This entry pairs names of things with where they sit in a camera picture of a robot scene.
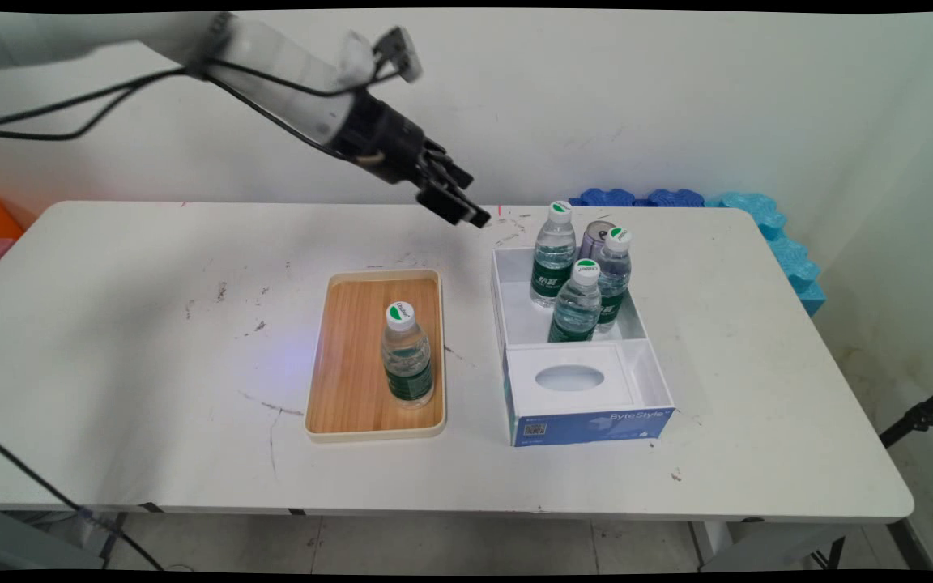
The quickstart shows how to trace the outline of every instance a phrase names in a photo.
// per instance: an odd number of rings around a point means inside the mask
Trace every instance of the cardboard box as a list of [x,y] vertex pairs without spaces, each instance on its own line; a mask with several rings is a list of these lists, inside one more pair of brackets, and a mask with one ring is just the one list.
[[675,404],[632,298],[592,341],[547,343],[552,310],[530,301],[532,261],[531,247],[492,251],[510,444],[658,438]]

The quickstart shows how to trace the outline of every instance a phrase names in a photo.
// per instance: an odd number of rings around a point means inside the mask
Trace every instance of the oval opening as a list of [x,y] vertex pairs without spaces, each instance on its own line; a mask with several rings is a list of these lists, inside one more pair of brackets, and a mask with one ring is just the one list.
[[562,364],[542,370],[535,381],[551,391],[588,391],[603,383],[603,373],[580,364]]

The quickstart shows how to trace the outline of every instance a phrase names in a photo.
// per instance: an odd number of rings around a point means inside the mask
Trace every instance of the white table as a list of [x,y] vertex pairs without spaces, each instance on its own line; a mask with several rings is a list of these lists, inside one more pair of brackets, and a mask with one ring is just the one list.
[[[700,521],[709,569],[912,512],[741,211],[575,210],[577,232],[636,235],[629,291],[679,410],[660,440],[510,447],[490,251],[533,244],[545,210],[490,211],[477,229],[418,206],[56,204],[0,261],[0,442],[93,509]],[[443,277],[447,427],[311,442],[327,279],[411,266]],[[0,509],[59,507],[0,457]],[[722,525],[749,517],[788,524],[726,549]]]

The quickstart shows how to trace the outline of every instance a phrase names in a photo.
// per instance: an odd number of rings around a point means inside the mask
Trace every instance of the light blue foam block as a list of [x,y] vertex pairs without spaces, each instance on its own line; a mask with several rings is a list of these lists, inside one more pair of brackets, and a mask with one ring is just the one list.
[[808,248],[801,245],[796,240],[787,239],[786,235],[781,235],[780,239],[767,240],[769,248],[773,250],[773,255],[777,256],[777,262],[787,274],[787,280],[791,282],[794,292],[804,292],[819,276],[819,266],[814,262],[808,261]]
[[808,317],[813,317],[820,306],[826,303],[826,294],[815,281],[808,284],[806,291],[801,291],[797,298],[801,300],[801,305],[804,306],[804,311],[808,313]]
[[758,223],[758,230],[766,240],[776,240],[782,236],[784,225],[787,224],[787,217],[777,211],[777,202],[763,194],[728,192],[718,199],[718,206],[747,211]]
[[777,211],[775,200],[763,194],[729,192],[708,198],[705,206],[740,209],[752,216],[809,317],[826,302],[823,289],[816,283],[819,266],[808,259],[808,247],[789,239],[784,232],[787,217]]

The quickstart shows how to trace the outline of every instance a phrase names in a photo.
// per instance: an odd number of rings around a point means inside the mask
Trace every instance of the plastic bottle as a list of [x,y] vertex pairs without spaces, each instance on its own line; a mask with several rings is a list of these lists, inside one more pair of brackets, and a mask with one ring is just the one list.
[[592,259],[578,259],[571,270],[571,279],[556,295],[549,325],[551,343],[577,343],[591,340],[599,320],[599,265]]
[[430,342],[415,322],[408,302],[395,302],[386,311],[388,325],[381,339],[381,358],[388,388],[399,405],[418,409],[430,402],[434,379],[430,372]]
[[601,305],[596,329],[607,332],[614,325],[628,289],[628,278],[633,275],[633,260],[628,255],[628,245],[633,234],[625,228],[613,228],[607,232],[603,247],[594,257],[599,263],[599,292]]
[[575,239],[571,225],[571,206],[563,200],[549,204],[549,218],[542,225],[535,242],[535,262],[532,265],[532,301],[551,309],[560,291],[571,275],[574,262]]

